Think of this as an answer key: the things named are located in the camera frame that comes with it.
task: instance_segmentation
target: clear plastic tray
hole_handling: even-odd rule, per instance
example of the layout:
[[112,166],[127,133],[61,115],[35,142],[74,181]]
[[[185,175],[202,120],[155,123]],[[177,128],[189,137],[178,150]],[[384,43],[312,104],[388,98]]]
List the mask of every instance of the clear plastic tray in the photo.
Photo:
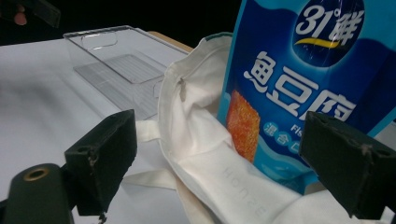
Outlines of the clear plastic tray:
[[157,114],[167,65],[155,59],[155,49],[186,53],[130,26],[68,33],[64,39],[75,71],[120,110],[134,109],[136,119]]

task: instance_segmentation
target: package label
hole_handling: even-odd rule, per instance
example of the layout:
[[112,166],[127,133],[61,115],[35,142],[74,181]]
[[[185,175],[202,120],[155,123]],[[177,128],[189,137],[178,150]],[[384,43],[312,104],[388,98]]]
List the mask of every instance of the package label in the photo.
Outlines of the package label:
[[238,152],[304,192],[317,181],[298,154],[307,111],[364,133],[393,120],[394,21],[392,0],[244,0],[219,108]]

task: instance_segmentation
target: blue packaging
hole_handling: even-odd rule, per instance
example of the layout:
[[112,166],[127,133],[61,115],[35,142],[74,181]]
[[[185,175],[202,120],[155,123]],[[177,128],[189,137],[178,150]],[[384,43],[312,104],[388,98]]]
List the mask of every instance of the blue packaging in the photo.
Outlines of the blue packaging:
[[[257,132],[250,124],[241,131],[256,138],[253,164],[304,193],[318,181],[298,155],[306,111],[329,114],[370,136],[396,118],[394,22],[394,0],[243,0],[219,121],[230,127],[229,107],[239,93],[259,116]],[[238,134],[229,131],[235,141]]]

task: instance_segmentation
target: white canvas bag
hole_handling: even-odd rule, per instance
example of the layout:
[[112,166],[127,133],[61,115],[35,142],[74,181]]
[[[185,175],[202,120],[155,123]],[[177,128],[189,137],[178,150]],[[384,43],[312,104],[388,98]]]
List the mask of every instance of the white canvas bag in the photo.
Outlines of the white canvas bag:
[[278,185],[236,153],[216,119],[231,41],[212,35],[167,68],[158,121],[136,129],[138,141],[159,139],[173,171],[123,181],[176,189],[191,223],[374,223],[349,218],[327,190],[302,196]]

